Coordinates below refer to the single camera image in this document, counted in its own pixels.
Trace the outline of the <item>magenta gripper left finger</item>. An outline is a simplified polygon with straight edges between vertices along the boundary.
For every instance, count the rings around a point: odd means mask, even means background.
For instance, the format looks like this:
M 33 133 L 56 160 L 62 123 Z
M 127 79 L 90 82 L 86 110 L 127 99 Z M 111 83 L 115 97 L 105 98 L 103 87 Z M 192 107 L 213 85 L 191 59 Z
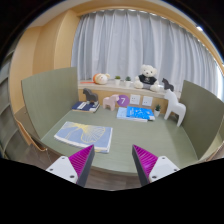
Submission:
M 74 184 L 84 187 L 90 172 L 94 155 L 94 146 L 90 145 L 70 157 L 59 157 L 51 166 L 47 168 L 47 171 Z

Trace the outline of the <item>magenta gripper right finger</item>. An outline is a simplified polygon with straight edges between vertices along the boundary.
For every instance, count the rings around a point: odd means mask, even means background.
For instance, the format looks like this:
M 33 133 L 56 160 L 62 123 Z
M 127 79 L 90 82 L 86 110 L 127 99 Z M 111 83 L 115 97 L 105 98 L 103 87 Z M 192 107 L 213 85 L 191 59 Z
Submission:
M 137 145 L 132 146 L 132 156 L 142 186 L 179 171 L 166 156 L 157 157 Z

